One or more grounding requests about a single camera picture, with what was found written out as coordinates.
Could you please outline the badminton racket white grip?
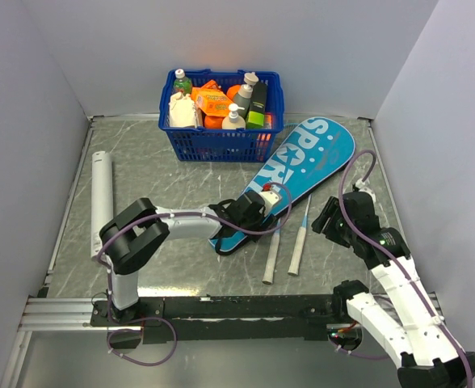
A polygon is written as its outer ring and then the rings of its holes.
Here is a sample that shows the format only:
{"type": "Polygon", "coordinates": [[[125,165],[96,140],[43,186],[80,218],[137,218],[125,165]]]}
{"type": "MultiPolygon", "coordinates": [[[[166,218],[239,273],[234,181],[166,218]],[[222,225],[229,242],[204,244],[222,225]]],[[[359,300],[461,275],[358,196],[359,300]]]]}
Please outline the badminton racket white grip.
{"type": "Polygon", "coordinates": [[[262,282],[265,285],[272,285],[274,282],[275,263],[280,246],[280,229],[277,229],[271,236],[267,262],[263,274],[262,282]]]}
{"type": "Polygon", "coordinates": [[[307,227],[308,227],[309,207],[310,207],[310,202],[311,202],[311,196],[312,195],[309,195],[308,197],[307,204],[305,207],[305,213],[301,222],[301,226],[299,227],[297,231],[295,246],[292,252],[292,258],[291,258],[290,266],[288,269],[289,276],[299,275],[301,256],[303,253],[303,248],[305,244],[305,236],[306,236],[307,227]]]}

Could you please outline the blue sport racket bag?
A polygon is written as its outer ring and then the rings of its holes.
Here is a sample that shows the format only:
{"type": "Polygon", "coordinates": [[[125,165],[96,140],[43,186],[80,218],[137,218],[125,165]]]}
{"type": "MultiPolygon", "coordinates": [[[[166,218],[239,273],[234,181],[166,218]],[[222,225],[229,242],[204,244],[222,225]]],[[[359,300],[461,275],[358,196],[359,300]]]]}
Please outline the blue sport racket bag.
{"type": "Polygon", "coordinates": [[[296,205],[323,181],[344,167],[355,152],[355,140],[341,124],[325,117],[311,117],[295,124],[259,171],[243,188],[261,192],[266,183],[287,187],[296,205]]]}

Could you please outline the white shuttlecock tube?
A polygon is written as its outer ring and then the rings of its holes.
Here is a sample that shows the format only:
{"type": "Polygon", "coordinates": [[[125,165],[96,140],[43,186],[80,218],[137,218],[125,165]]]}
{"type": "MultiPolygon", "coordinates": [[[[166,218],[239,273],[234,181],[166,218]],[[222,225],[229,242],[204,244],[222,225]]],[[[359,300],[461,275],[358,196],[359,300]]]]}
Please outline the white shuttlecock tube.
{"type": "Polygon", "coordinates": [[[112,160],[107,151],[92,154],[90,210],[90,257],[99,253],[103,243],[99,232],[113,218],[112,160]]]}

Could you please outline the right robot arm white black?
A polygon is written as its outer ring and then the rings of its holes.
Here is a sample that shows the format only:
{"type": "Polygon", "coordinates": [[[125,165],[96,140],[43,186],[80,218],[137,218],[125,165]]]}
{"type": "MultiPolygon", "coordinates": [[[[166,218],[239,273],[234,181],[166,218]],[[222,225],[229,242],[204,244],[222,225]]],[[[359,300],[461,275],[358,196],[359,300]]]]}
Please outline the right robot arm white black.
{"type": "Polygon", "coordinates": [[[359,280],[334,288],[333,309],[365,329],[397,368],[403,387],[471,387],[475,352],[465,351],[445,325],[417,273],[404,238],[380,226],[372,196],[330,197],[312,230],[364,261],[391,302],[390,315],[359,280]]]}

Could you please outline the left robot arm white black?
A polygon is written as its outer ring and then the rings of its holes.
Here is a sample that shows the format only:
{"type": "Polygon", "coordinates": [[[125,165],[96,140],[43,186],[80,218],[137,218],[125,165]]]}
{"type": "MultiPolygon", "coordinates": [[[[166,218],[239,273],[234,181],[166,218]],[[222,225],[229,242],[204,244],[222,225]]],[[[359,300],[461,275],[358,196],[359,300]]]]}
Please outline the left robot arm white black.
{"type": "Polygon", "coordinates": [[[272,209],[281,195],[269,189],[249,190],[236,200],[194,210],[166,209],[140,198],[108,222],[99,232],[102,247],[98,261],[107,268],[107,308],[116,322],[136,317],[139,271],[166,241],[207,238],[221,249],[237,232],[263,234],[275,217],[272,209]]]}

